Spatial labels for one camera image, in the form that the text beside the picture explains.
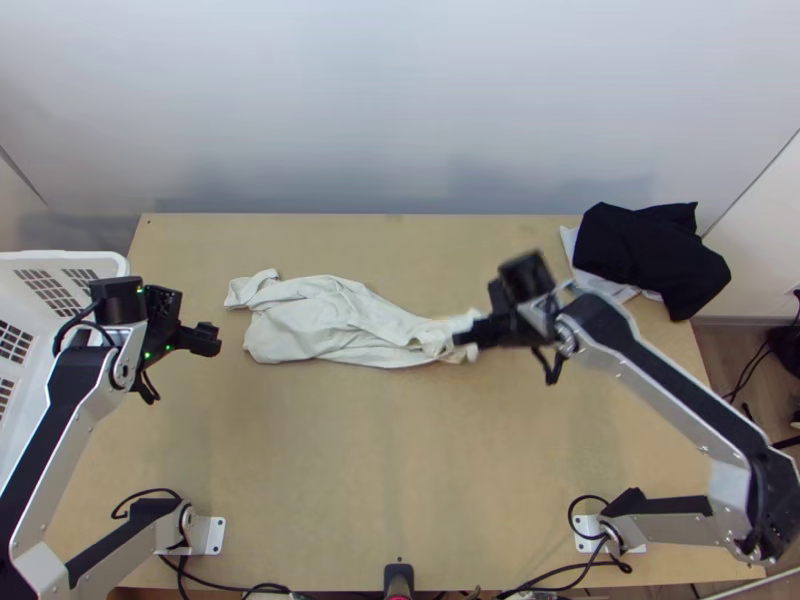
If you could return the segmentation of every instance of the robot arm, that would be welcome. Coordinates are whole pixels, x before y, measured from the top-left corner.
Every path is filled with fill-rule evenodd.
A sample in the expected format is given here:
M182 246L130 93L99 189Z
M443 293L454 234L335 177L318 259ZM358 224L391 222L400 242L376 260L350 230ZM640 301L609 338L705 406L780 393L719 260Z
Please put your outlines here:
M0 490L0 589L9 598L105 598L153 552L217 554L222 546L224 520L196 515L175 494L136 500L122 526L66 564L44 541L96 424L128 391L149 404L157 400L146 369L171 351L214 356L221 346L212 325L181 325L180 292L142 287L138 277L89 285L96 325L80 321L85 313L56 336L48 408ZM62 350L73 328L77 332Z
M748 563L781 557L800 530L800 476L761 429L644 342L618 304L572 284L557 288L538 253L502 265L489 287L493 314L456 343L530 347L549 384L567 359L612 373L712 461L705 495L647 498L631 488L592 516L612 554L665 542L723 546ZM543 346L556 348L554 368Z

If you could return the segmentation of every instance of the wooden floor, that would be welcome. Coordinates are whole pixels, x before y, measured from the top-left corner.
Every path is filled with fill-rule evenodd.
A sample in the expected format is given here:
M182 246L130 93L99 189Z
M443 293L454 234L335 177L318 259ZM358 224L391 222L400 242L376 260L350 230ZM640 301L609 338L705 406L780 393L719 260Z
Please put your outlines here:
M720 394L730 391L742 367L764 341L764 328L744 326L695 326L695 335L700 352L708 371L711 386ZM772 356L765 359L756 370L749 385L739 394L737 406L747 402L753 417L764 428L770 440L778 441L797 435L797 430L789 427L792 413L800 403L800 379L787 373ZM800 447L787 450L800 462ZM769 574L800 565L800 544L795 546L775 567L767 570ZM577 589L564 593L569 598L610 598L611 600L696 600L711 594L742 585L744 582L719 582L691 585L669 585L629 588ZM485 591L484 599L493 597ZM230 592L203 592L191 590L191 600L238 600L241 596ZM432 600L435 593L420 594L419 600ZM251 596L251 600L268 596ZM345 600L350 598L380 598L380 594L353 593L314 593L317 600ZM451 592L447 600L463 598L461 593ZM800 575L783 579L735 596L738 600L791 600L800 598ZM133 590L118 588L109 600L179 600L175 590Z

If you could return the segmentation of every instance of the white cloth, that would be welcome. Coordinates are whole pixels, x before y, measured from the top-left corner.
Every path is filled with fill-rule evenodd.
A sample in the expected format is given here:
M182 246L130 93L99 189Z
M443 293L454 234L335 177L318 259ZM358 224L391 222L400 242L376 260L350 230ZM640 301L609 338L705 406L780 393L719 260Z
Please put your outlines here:
M281 281L275 269L267 269L234 279L225 308L253 312L244 349L260 363L322 358L391 369L478 356L474 344L453 346L453 333L469 329L478 311L425 319L362 283L332 275Z
M564 252L567 254L567 258L569 259L569 267L572 269L572 277L575 279L575 284L578 287L585 290L602 292L608 296L611 296L620 304L627 302L631 298L635 298L640 293L645 298L662 302L661 294L658 292L641 290L635 285L626 285L624 283L609 281L608 279L600 277L599 275L595 275L594 273L576 269L572 265L572 257L575 254L575 244L578 241L579 229L580 227L573 227L570 229L569 227L564 227L563 225L559 227L559 231L561 233L561 243L564 244Z

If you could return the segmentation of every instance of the table surface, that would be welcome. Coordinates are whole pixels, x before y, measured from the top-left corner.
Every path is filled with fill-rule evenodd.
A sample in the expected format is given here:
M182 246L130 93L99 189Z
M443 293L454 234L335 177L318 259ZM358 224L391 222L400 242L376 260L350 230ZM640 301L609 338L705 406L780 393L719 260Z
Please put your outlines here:
M414 565L419 589L504 589L587 556L566 522L580 494L704 493L706 458L603 373L567 363L544 384L524 349L475 364L385 371L305 361L256 364L242 349L248 311L227 312L228 281L275 267L333 274L440 317L486 310L502 261L540 248L570 276L558 226L575 216L144 215L132 272L184 292L184 322L213 321L213 359L176 353L97 428L48 541L70 558L114 528L126 495L167 486L228 520L223 551L189 570L214 581L375 590L383 566ZM689 323L661 304L627 304L645 339L707 381ZM593 569L588 587L763 576L725 550L651 546L634 571ZM126 585L174 587L153 558Z

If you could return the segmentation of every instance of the white backdrop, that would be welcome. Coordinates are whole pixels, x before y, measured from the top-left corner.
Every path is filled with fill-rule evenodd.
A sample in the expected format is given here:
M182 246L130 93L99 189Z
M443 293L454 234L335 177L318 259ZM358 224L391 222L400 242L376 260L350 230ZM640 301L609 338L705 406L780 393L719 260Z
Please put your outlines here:
M0 144L69 213L701 202L800 124L796 0L4 0Z

